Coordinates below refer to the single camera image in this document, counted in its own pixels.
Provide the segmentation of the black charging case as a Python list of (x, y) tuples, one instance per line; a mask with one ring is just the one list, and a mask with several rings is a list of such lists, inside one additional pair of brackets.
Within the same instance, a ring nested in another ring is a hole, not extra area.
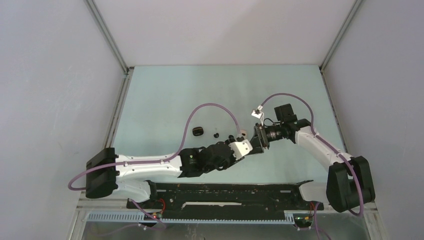
[(196, 126), (192, 129), (192, 135), (195, 137), (202, 136), (204, 134), (204, 129), (201, 126)]

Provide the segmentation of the beige earbud charging case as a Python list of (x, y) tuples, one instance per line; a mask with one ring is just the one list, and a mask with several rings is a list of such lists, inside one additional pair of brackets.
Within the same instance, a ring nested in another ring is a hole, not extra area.
[(244, 130), (244, 129), (241, 129), (241, 130), (240, 130), (240, 134), (241, 134), (242, 136), (246, 137), (246, 136), (247, 136), (247, 131), (246, 131), (246, 130)]

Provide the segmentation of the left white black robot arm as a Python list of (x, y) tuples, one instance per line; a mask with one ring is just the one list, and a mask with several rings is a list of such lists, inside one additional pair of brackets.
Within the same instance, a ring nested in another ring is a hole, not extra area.
[(208, 147), (185, 148), (167, 155), (134, 157), (116, 154), (113, 147), (86, 163), (85, 196), (100, 199), (121, 196), (153, 208), (158, 202), (154, 180), (161, 177), (197, 178), (233, 166), (252, 151), (248, 140), (222, 142)]

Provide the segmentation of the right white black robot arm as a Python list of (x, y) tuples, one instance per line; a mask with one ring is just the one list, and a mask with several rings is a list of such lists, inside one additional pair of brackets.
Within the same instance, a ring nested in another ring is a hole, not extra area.
[(376, 198), (368, 160), (353, 157), (326, 141), (307, 119), (298, 119), (290, 104), (274, 108), (277, 122), (256, 123), (250, 140), (250, 154), (261, 154), (271, 142), (287, 139), (302, 147), (327, 171), (326, 183), (307, 181), (291, 194), (291, 204), (304, 209), (313, 203), (326, 203), (339, 213), (351, 211), (373, 202)]

